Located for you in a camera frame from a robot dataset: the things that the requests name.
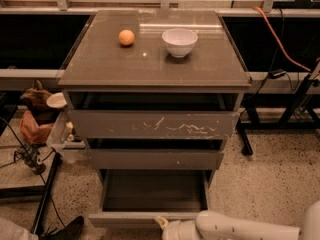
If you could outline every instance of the speckled concrete floor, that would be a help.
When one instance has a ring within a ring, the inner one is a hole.
[[[19,116],[10,124],[18,131]],[[316,130],[248,131],[254,149],[252,157],[241,154],[242,142],[234,132],[225,147],[225,156],[211,187],[211,207],[236,218],[301,226],[305,210],[320,199],[320,139]],[[0,139],[0,166],[12,161],[17,145],[10,131]],[[41,148],[43,159],[49,152]],[[45,163],[50,167],[53,156]],[[22,161],[0,168],[0,187],[41,184]],[[81,240],[160,239],[160,230],[99,229],[91,225],[88,214],[99,207],[102,186],[86,160],[68,161],[58,170],[52,191],[64,223],[77,215],[85,217]],[[0,214],[15,223],[31,228],[37,200],[0,201]],[[52,204],[49,204],[45,227],[61,228]]]

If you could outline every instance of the drawer front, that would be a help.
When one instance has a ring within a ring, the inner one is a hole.
[[[199,150],[89,149],[88,158],[96,169],[218,170],[223,153]]]
[[[84,138],[226,139],[238,112],[71,110],[70,118]]]
[[[109,170],[101,207],[89,219],[97,227],[154,227],[156,216],[195,219],[209,209],[203,171]]]

